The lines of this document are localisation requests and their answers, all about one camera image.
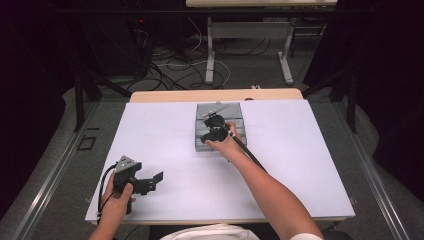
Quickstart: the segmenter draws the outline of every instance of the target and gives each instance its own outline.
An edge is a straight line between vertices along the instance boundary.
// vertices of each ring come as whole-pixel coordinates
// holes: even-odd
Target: cable
[[[172,80],[170,77],[168,77],[166,74],[164,74],[160,69],[159,69],[159,67],[156,65],[156,64],[154,64],[154,63],[151,63],[150,64],[151,65],[151,67],[156,71],[156,72],[158,72],[159,73],[159,75],[160,75],[160,77],[161,77],[161,80],[163,81],[162,82],[162,84],[165,86],[165,88],[167,89],[167,90],[172,90],[173,89],[173,87],[176,87],[176,88],[178,88],[178,89],[180,89],[180,90],[188,90],[187,88],[185,88],[184,86],[181,86],[180,84],[178,84],[177,82],[175,82],[174,80]]]
[[[190,20],[190,22],[193,24],[193,26],[197,29],[197,31],[199,32],[199,44],[197,44],[197,46],[193,49],[191,49],[191,51],[196,50],[200,44],[202,44],[202,32],[200,32],[200,29],[197,27],[197,25],[193,22],[193,20],[191,20],[191,18],[188,18],[188,20]]]
[[[221,84],[219,84],[218,86],[214,86],[212,84],[205,83],[204,80],[202,79],[202,82],[200,82],[200,83],[190,84],[190,88],[199,88],[201,86],[206,85],[206,86],[212,87],[212,89],[223,89],[222,83],[224,82],[224,77],[222,76],[222,74],[220,72],[215,71],[215,70],[213,70],[213,71],[221,77]]]
[[[107,176],[107,174],[112,170],[112,169],[114,169],[116,167],[116,164],[114,164],[114,165],[112,165],[112,166],[110,166],[107,170],[106,170],[106,172],[103,174],[103,177],[102,177],[102,181],[100,182],[100,189],[99,189],[99,198],[98,198],[98,200],[97,200],[97,224],[99,224],[100,223],[100,217],[101,217],[101,215],[102,215],[102,209],[103,209],[103,206],[104,206],[104,204],[103,204],[103,206],[102,206],[102,195],[103,195],[103,186],[104,186],[104,183],[105,183],[105,179],[106,179],[106,176]]]
[[[259,56],[261,54],[264,54],[270,47],[271,45],[271,39],[268,39],[268,44],[265,48],[265,50],[263,50],[262,52],[259,53],[252,53],[253,51],[255,51],[256,49],[259,48],[260,45],[262,45],[262,43],[266,40],[266,38],[262,39],[262,41],[256,45],[256,47],[254,47],[252,50],[250,50],[247,53],[223,53],[223,52],[217,52],[216,55],[223,55],[223,56]]]
[[[243,144],[242,141],[240,141],[240,139],[238,139],[237,135],[234,134],[230,129],[228,129],[226,126],[221,125],[218,122],[213,121],[214,124],[216,124],[217,126],[225,129],[228,134],[231,136],[232,139],[234,139],[234,141],[236,141],[236,143],[244,150],[244,152],[249,156],[250,159],[252,159],[252,161],[254,163],[256,163],[256,165],[258,165],[260,168],[262,168],[262,170],[264,170],[266,173],[267,171],[265,170],[265,168],[262,166],[262,164],[259,162],[258,159],[256,159],[255,155],[253,155],[253,153]]]
[[[113,194],[115,194],[116,192],[113,191],[105,200],[105,202],[102,204],[102,207],[100,208],[100,212],[102,212],[103,208],[105,207],[107,201],[109,201],[109,198],[113,196]]]
[[[213,60],[214,62],[217,62],[217,63],[220,63],[222,66],[224,66],[226,69],[227,69],[227,71],[228,71],[228,76],[227,76],[227,79],[221,84],[221,86],[223,87],[226,83],[227,83],[227,81],[230,79],[230,75],[231,75],[231,71],[230,71],[230,69],[227,67],[227,65],[225,65],[223,62],[221,62],[221,61],[218,61],[218,60]],[[208,61],[201,61],[201,62],[197,62],[197,63],[190,63],[190,64],[184,64],[184,65],[182,65],[182,64],[160,64],[160,65],[156,65],[156,66],[158,66],[158,67],[163,67],[163,66],[174,66],[174,67],[187,67],[187,66],[190,66],[190,65],[192,65],[192,66],[195,66],[195,65],[199,65],[199,64],[202,64],[202,63],[207,63]]]
[[[172,59],[171,60],[169,60],[166,64],[161,64],[160,66],[162,67],[162,66],[166,66],[169,70],[172,70],[172,71],[185,71],[185,70],[188,70],[188,69],[190,69],[190,68],[192,68],[194,65],[192,64],[192,63],[190,63],[190,64],[173,64],[173,63],[170,63],[172,61]],[[181,69],[173,69],[173,68],[170,68],[170,67],[183,67],[183,68],[181,68]]]
[[[216,48],[216,45],[217,44],[221,44],[222,46],[223,46],[223,49],[222,50],[218,50],[217,48]],[[227,50],[228,48],[227,48],[227,44],[225,44],[225,42],[224,41],[214,41],[213,42],[213,50],[215,51],[215,53],[222,53],[222,52],[224,52],[225,50]]]
[[[139,82],[142,82],[142,81],[157,81],[158,82],[157,85],[155,85],[153,88],[151,88],[149,90],[146,90],[146,91],[154,91],[154,90],[158,89],[160,87],[160,85],[162,85],[162,81],[160,79],[156,79],[156,78],[143,78],[143,79],[140,79],[140,80],[135,81],[135,82],[131,83],[130,85],[128,85],[127,91],[130,91],[130,88],[132,86],[134,86],[136,83],[139,83]]]
[[[250,159],[252,159],[252,161],[254,163],[256,163],[256,165],[258,165],[260,168],[262,168],[265,172],[267,172],[265,170],[265,168],[262,166],[262,164],[258,161],[258,159],[256,159],[256,157],[253,155],[252,152],[249,151],[249,149],[243,144],[242,141],[240,141],[240,139],[238,139],[238,137],[231,132],[230,130],[228,130],[228,134],[234,139],[234,141],[236,141],[236,143],[246,152],[246,154],[250,157]]]

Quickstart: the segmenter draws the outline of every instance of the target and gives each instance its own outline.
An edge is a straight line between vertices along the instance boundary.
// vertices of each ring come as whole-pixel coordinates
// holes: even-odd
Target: gray floor
[[[261,39],[226,42],[225,52],[246,53],[260,42]],[[282,79],[276,56],[279,42],[271,42],[269,49],[259,56],[218,55],[216,59],[225,63],[226,67],[217,64],[216,70],[223,75],[224,79],[230,73],[230,78],[224,85],[224,88],[228,89],[250,88],[251,85],[259,83],[262,88],[296,87],[303,90],[306,86],[302,84],[302,79],[318,43],[317,38],[296,41],[295,56],[289,59],[295,79],[294,86],[287,86]],[[257,52],[265,48],[266,42],[257,49]],[[175,72],[165,67],[163,71],[173,79],[193,72],[189,70]],[[199,81],[199,77],[192,75],[179,83],[188,87],[195,81]],[[153,84],[153,81],[136,83],[130,90],[145,90]],[[97,184],[96,181],[101,174],[99,171],[113,141],[114,132],[127,100],[122,99],[110,89],[103,87],[101,89],[104,99],[100,103],[86,103],[89,121],[76,135],[73,134],[76,119],[73,92],[70,90],[64,95],[67,101],[65,115],[27,185],[0,222],[0,239],[14,237],[21,239],[22,236],[27,239],[84,239],[94,230],[95,226],[84,221],[88,208],[87,198]],[[324,89],[310,96],[308,100],[348,195],[353,196],[357,202],[353,205],[357,216],[343,221],[337,229],[348,232],[354,239],[408,239],[408,237],[421,239],[424,235],[423,203],[383,169],[372,165],[379,173],[383,189],[390,200],[389,202],[380,201],[379,192],[375,192],[372,179],[367,179],[367,171],[364,170],[364,163],[361,162],[361,154],[358,153],[355,139],[352,140],[343,116],[340,116],[343,114],[345,104],[344,102],[330,103],[327,97],[328,92],[329,89]],[[366,157],[372,162],[371,156],[378,142],[378,134],[366,114],[360,109],[357,112],[357,128],[359,133],[355,137],[360,140],[360,146],[364,148]],[[91,151],[78,150],[78,144],[83,144],[84,136],[96,138]],[[58,162],[62,159],[66,160],[65,164],[58,166]],[[49,179],[54,179],[54,183],[46,184],[46,180]],[[41,207],[37,207],[32,204],[37,197],[43,197],[38,195],[40,190],[49,190],[54,194],[47,197],[46,202],[39,205]],[[393,213],[387,215],[385,211],[382,211],[387,203],[393,204],[394,214],[398,214],[400,221],[393,219],[396,217]],[[38,210],[39,214],[31,215],[31,212],[34,212],[31,210],[34,209]],[[392,221],[396,222],[394,229],[391,227]],[[330,224],[320,222],[319,226],[326,228]],[[399,229],[403,231],[401,227],[405,227],[407,234],[396,233]],[[124,239],[134,229],[135,226],[122,226],[117,233],[117,238]],[[148,227],[139,227],[131,234],[130,239],[147,239],[147,234]]]

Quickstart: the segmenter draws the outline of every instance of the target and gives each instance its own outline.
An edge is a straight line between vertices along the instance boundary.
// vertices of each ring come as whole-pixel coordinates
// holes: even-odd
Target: gray mat
[[[342,222],[338,229],[346,231],[354,239],[392,239],[334,107],[331,103],[312,103],[311,106],[348,195],[354,196],[358,202],[354,205],[357,216]],[[86,140],[79,145],[80,149],[89,148],[95,138],[92,149],[75,151],[32,239],[87,239],[95,229],[94,225],[84,221],[89,205],[86,198],[94,192],[102,174],[100,171],[123,110],[124,103],[100,103],[94,118],[84,129]],[[321,228],[330,224],[319,223]],[[124,239],[134,229],[135,226],[121,226],[116,237]],[[145,226],[137,228],[129,239],[147,239],[148,230]]]

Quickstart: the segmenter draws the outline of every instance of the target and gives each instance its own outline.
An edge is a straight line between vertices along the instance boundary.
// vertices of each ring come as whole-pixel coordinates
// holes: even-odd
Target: black object
[[[71,0],[74,8],[131,10],[136,6],[129,1]],[[145,31],[135,16],[81,17],[80,22],[90,52],[95,56],[99,71],[107,78],[115,76],[144,77],[148,71],[151,53],[140,45],[149,45]]]
[[[151,179],[137,180],[135,173],[141,169],[141,162],[135,162],[134,160],[123,156],[121,160],[116,164],[115,178],[113,181],[114,192],[122,193],[127,183],[131,183],[133,188],[133,194],[147,195],[150,191],[156,190],[156,184],[163,180],[163,172],[156,174]],[[132,201],[131,199],[127,204],[126,214],[132,212]]]
[[[228,131],[221,126],[226,126],[226,128],[229,128],[229,126],[225,124],[225,119],[221,115],[214,113],[204,123],[209,128],[209,133],[200,137],[202,143],[205,143],[206,140],[222,142],[228,136]]]

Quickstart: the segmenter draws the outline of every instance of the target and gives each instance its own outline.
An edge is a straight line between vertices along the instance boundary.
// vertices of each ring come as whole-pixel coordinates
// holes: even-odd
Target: black cable
[[[224,52],[220,52],[220,53],[216,53],[216,55],[223,55],[223,56],[259,56],[259,55],[265,53],[269,49],[269,47],[271,45],[271,39],[268,39],[268,44],[262,52],[259,52],[259,53],[252,53],[252,52],[255,51],[256,49],[258,49],[259,46],[262,45],[262,43],[265,40],[266,40],[266,38],[262,39],[262,41],[258,45],[256,45],[256,47],[254,47],[252,50],[250,50],[249,52],[246,52],[246,53],[224,53]]]
[[[256,159],[256,157],[253,155],[252,152],[249,151],[249,149],[243,144],[242,141],[240,141],[240,139],[238,139],[238,137],[231,131],[228,131],[228,133],[230,134],[230,136],[234,139],[234,141],[236,141],[236,143],[246,152],[246,154],[250,157],[250,159],[252,159],[252,161],[254,163],[256,163],[256,165],[258,165],[260,168],[262,168],[265,172],[267,172],[265,170],[265,168],[262,166],[262,164],[258,161],[258,159]]]
[[[190,88],[192,88],[192,89],[196,89],[196,88],[200,88],[200,87],[202,87],[202,86],[208,86],[208,87],[211,87],[212,89],[223,89],[223,86],[222,86],[222,84],[224,83],[224,76],[222,76],[222,74],[220,73],[220,72],[218,72],[218,71],[216,71],[216,70],[207,70],[207,71],[213,71],[214,72],[214,74],[216,73],[216,74],[218,74],[219,76],[220,76],[220,78],[221,78],[221,84],[219,84],[218,86],[214,86],[214,85],[212,85],[212,84],[208,84],[208,83],[205,83],[204,82],[204,79],[202,78],[202,81],[200,82],[200,83],[192,83],[192,84],[190,84]]]
[[[102,204],[102,207],[100,208],[100,212],[102,212],[103,208],[105,207],[107,201],[109,201],[109,199],[113,196],[113,194],[115,194],[115,191],[112,192],[105,200],[105,202]]]
[[[175,56],[175,53],[171,49],[164,48],[158,51],[156,51],[155,49],[155,51],[152,54],[152,61],[162,61],[168,58],[172,58],[174,56]]]
[[[223,45],[224,46],[224,48],[222,49],[222,50],[218,50],[218,49],[216,49],[216,45],[217,44],[221,44],[221,45]],[[222,52],[224,52],[225,50],[227,50],[227,45],[225,44],[225,42],[217,42],[217,41],[215,41],[214,43],[213,43],[213,50],[216,52],[216,53],[222,53]]]
[[[238,139],[238,137],[236,136],[236,134],[234,134],[233,132],[231,132],[230,129],[228,129],[226,126],[222,126],[220,123],[213,121],[214,124],[216,124],[217,126],[225,129],[228,134],[231,136],[232,139],[234,139],[234,141],[236,141],[236,143],[244,150],[244,152],[249,156],[250,159],[252,159],[252,161],[254,163],[256,163],[256,165],[258,165],[260,168],[262,168],[262,170],[264,170],[266,173],[267,171],[265,170],[265,168],[262,166],[262,164],[259,162],[258,159],[256,159],[255,155],[253,155],[252,152],[250,152],[250,150],[243,144],[242,141],[240,141],[240,139]]]
[[[102,181],[100,182],[100,190],[99,190],[99,198],[98,198],[98,201],[97,201],[97,214],[98,214],[98,216],[99,215],[101,215],[101,212],[102,212],[102,195],[103,195],[103,186],[104,186],[104,183],[105,183],[105,179],[106,179],[106,176],[107,176],[107,174],[112,170],[112,169],[114,169],[116,167],[116,164],[114,164],[114,165],[112,165],[112,166],[110,166],[107,170],[106,170],[106,172],[103,174],[103,177],[102,177]]]
[[[201,81],[203,82],[203,76],[201,75],[200,71],[199,71],[199,70],[197,70],[196,68],[195,68],[194,70],[195,70],[195,72],[192,72],[192,73],[190,73],[190,74],[187,74],[187,75],[185,75],[185,76],[182,76],[182,77],[180,77],[179,79],[175,80],[175,82],[179,82],[179,81],[183,80],[184,78],[186,78],[186,77],[190,77],[190,76],[192,76],[192,75],[199,75],[199,76],[200,76]]]
[[[139,82],[143,82],[143,81],[157,81],[158,84],[156,84],[153,88],[148,89],[146,91],[154,91],[156,89],[158,89],[160,87],[160,85],[162,85],[162,81],[160,79],[156,79],[156,78],[143,78],[143,79],[139,79],[138,81],[134,81],[133,83],[131,83],[130,85],[128,85],[127,90],[130,91],[130,88],[132,86],[134,86],[135,84],[139,83]]]
[[[178,88],[178,89],[180,89],[180,90],[188,90],[187,88],[185,88],[184,86],[181,86],[180,84],[178,84],[177,82],[175,82],[174,80],[172,80],[170,77],[168,77],[166,74],[164,74],[160,69],[159,69],[159,67],[158,66],[156,66],[156,64],[154,64],[154,63],[151,63],[150,64],[150,66],[157,72],[157,73],[159,73],[159,75],[160,75],[160,77],[161,77],[161,79],[164,81],[164,82],[166,82],[166,83],[168,83],[168,84],[170,84],[170,86],[168,87],[168,86],[166,86],[165,84],[164,84],[164,86],[165,86],[165,88],[167,88],[167,90],[173,90],[173,87],[176,87],[176,88]]]

